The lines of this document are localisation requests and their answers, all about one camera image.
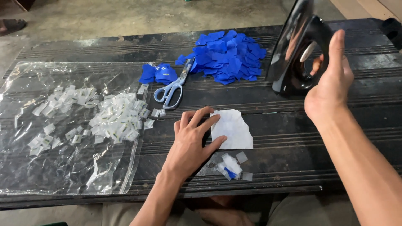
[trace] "scissors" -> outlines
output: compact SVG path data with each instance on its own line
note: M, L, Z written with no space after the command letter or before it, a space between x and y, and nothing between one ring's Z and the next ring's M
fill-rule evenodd
M172 109L175 109L177 107L178 103L180 102L180 100L181 100L181 98L183 96L183 87L182 87L182 85L186 81L187 75L189 74L190 69L193 66L193 63L194 63L194 58L188 59L186 64L185 64L185 66L184 66L184 68L183 68L183 71L181 72L180 77L178 77L176 79L176 81L170 83L169 85L167 85L165 87L159 88L159 89L157 89L155 91L155 93L154 93L155 100L157 102L165 101L165 103L163 104L163 109L172 110ZM180 97L179 97L179 99L177 100L177 102L174 105L168 106L169 102L170 102L170 100L171 100L171 98L173 96L174 91L176 89L178 89L178 88L180 88ZM158 94L160 94L161 92L164 92L163 97L161 99L158 99Z

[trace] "scissor handle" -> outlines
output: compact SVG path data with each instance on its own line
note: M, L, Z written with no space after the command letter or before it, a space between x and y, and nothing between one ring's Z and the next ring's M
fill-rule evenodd
M175 83L175 84L172 86L172 89L170 90L169 95L168 95L168 97L167 97L165 103L163 104L163 109L172 110L172 109L175 109L175 108L177 107L177 105L178 105L178 103L180 102L181 97L182 97L182 95L183 95L183 87L182 87L181 85L182 85L182 83L179 82L179 83ZM175 91L176 89L180 89L180 97L178 98L177 102L176 102L174 105L168 106L170 100L172 99L173 93L174 93L174 91Z
M155 90L155 93L154 93L155 100L157 102L163 102L168 97L169 90L174 86L174 84L177 84L179 82L180 82L180 78L177 78L176 81L170 83L169 85ZM164 92L163 97L161 99L158 99L158 94L160 94L162 91Z

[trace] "pile of blue paper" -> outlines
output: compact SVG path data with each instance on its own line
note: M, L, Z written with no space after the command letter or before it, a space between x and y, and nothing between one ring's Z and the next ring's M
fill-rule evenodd
M208 35L200 35L195 42L198 47L188 56L181 55L176 65L184 64L186 59L195 57L191 72L204 72L204 76L212 75L216 82L229 84L241 78L255 81L261 75L260 59L265 58L266 49L245 34L234 30Z
M161 63L157 67L144 64L142 66L141 78L138 81L144 84L156 81L168 85L176 81L176 79L176 71L170 66L170 64Z

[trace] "scissor blade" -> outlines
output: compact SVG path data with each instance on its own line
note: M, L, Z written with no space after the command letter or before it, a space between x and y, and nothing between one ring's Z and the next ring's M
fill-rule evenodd
M193 63L194 63L194 58L190 58L187 60L186 65L184 66L183 71L181 72L180 80L186 79L187 75L190 72L191 67L193 66Z

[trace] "sandal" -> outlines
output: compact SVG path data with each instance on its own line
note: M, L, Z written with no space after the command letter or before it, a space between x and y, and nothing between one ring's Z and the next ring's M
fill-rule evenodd
M25 20L2 20L6 30L0 31L0 36L5 36L23 29L27 22Z

